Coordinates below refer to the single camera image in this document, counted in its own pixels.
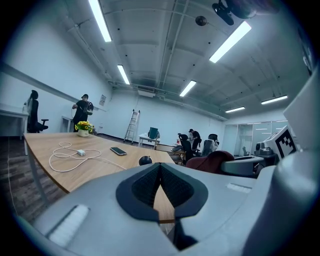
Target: black sphere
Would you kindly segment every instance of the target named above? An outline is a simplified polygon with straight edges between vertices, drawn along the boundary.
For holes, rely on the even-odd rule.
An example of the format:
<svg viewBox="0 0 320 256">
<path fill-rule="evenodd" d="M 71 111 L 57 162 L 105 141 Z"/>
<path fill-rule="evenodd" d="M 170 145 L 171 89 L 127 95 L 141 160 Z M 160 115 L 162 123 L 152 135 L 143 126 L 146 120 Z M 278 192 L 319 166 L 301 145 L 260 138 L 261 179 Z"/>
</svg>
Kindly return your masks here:
<svg viewBox="0 0 320 256">
<path fill-rule="evenodd" d="M 203 16 L 198 16 L 195 18 L 195 23 L 197 23 L 199 26 L 207 25 L 207 19 Z"/>
<path fill-rule="evenodd" d="M 144 166 L 144 165 L 147 165 L 147 164 L 152 164 L 152 159 L 150 156 L 143 156 L 139 159 L 139 165 L 140 166 Z"/>
</svg>

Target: ceiling light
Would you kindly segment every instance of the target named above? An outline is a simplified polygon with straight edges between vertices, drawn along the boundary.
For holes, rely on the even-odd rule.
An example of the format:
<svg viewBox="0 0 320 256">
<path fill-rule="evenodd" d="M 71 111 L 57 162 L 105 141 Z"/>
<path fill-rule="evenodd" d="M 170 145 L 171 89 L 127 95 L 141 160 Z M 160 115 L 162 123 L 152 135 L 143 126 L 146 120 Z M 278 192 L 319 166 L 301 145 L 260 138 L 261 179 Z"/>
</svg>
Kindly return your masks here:
<svg viewBox="0 0 320 256">
<path fill-rule="evenodd" d="M 99 29 L 103 36 L 105 42 L 111 42 L 111 37 L 106 25 L 104 15 L 102 13 L 99 0 L 89 0 L 93 15 L 95 17 L 96 23 L 98 23 Z"/>
<path fill-rule="evenodd" d="M 227 53 L 242 37 L 251 30 L 249 24 L 244 21 L 240 26 L 228 37 L 227 40 L 220 46 L 220 48 L 209 59 L 216 63 L 220 58 Z"/>
<path fill-rule="evenodd" d="M 118 69 L 119 69 L 119 71 L 120 71 L 120 73 L 121 73 L 121 76 L 122 76 L 124 82 L 125 82 L 127 85 L 130 85 L 129 80 L 128 80 L 128 78 L 127 78 L 127 76 L 126 76 L 126 73 L 125 73 L 125 70 L 124 70 L 124 66 L 118 65 Z"/>
<path fill-rule="evenodd" d="M 231 109 L 231 110 L 227 110 L 226 113 L 230 113 L 230 112 L 234 112 L 234 111 L 239 111 L 239 110 L 244 110 L 245 107 L 242 106 L 242 107 L 238 107 L 238 108 L 235 108 L 235 109 Z"/>
<path fill-rule="evenodd" d="M 191 88 L 195 86 L 195 84 L 196 81 L 191 80 L 190 83 L 186 86 L 186 88 L 184 88 L 184 90 L 181 92 L 180 96 L 185 96 L 191 90 Z"/>
<path fill-rule="evenodd" d="M 270 100 L 262 101 L 261 104 L 264 105 L 264 104 L 268 104 L 268 103 L 271 103 L 271 102 L 281 101 L 281 100 L 284 100 L 284 99 L 287 99 L 287 98 L 288 98 L 288 96 L 285 95 L 285 96 L 281 96 L 281 97 L 278 97 L 278 98 L 273 98 L 273 99 L 270 99 Z"/>
</svg>

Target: white ceiling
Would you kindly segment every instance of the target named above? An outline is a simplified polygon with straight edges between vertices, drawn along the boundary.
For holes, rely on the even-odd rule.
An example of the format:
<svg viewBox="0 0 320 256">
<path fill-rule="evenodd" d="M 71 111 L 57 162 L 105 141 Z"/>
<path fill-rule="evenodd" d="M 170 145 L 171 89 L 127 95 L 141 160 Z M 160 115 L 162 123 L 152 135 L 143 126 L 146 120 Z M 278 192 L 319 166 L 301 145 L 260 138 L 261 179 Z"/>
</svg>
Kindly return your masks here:
<svg viewBox="0 0 320 256">
<path fill-rule="evenodd" d="M 100 0 L 112 42 L 105 42 L 87 0 L 65 0 L 68 33 L 87 43 L 109 84 L 156 89 L 163 100 L 184 103 L 223 118 L 283 108 L 308 79 L 297 27 L 285 10 L 246 20 L 252 27 L 217 63 L 213 53 L 242 22 L 227 25 L 211 8 L 218 0 Z M 195 17 L 209 24 L 198 26 Z M 190 80 L 195 87 L 179 97 Z M 261 101 L 288 95 L 288 100 Z M 225 111 L 245 106 L 245 110 Z"/>
</svg>

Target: flower pot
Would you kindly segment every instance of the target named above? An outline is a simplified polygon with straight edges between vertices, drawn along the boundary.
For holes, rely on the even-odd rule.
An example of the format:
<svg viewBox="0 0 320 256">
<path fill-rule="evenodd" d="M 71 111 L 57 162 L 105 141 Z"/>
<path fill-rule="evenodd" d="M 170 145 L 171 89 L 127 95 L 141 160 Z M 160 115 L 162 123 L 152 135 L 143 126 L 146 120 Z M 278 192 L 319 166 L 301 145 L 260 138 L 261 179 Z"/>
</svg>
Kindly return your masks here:
<svg viewBox="0 0 320 256">
<path fill-rule="evenodd" d="M 78 130 L 78 136 L 80 137 L 88 137 L 89 131 L 88 130 Z"/>
</svg>

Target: person in black clothing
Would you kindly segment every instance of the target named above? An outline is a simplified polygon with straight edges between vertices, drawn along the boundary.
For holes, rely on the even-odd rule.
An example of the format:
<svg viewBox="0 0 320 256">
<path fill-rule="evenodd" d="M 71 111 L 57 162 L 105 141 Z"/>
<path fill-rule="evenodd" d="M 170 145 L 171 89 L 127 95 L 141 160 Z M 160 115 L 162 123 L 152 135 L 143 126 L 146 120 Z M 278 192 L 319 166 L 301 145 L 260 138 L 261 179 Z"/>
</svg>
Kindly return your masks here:
<svg viewBox="0 0 320 256">
<path fill-rule="evenodd" d="M 202 141 L 200 134 L 199 134 L 199 132 L 197 132 L 196 130 L 193 130 L 193 129 L 190 129 L 189 133 L 192 133 L 192 136 L 193 136 L 192 150 L 196 150 L 198 145 Z"/>
<path fill-rule="evenodd" d="M 88 115 L 87 113 L 85 112 L 85 108 L 88 104 L 88 94 L 84 94 L 81 99 L 82 100 L 79 100 L 76 104 L 74 104 L 72 106 L 72 109 L 76 109 L 76 112 L 75 112 L 75 115 L 74 115 L 74 118 L 73 118 L 73 123 L 74 125 L 76 125 L 77 123 L 81 122 L 81 121 L 87 121 L 88 119 Z"/>
</svg>

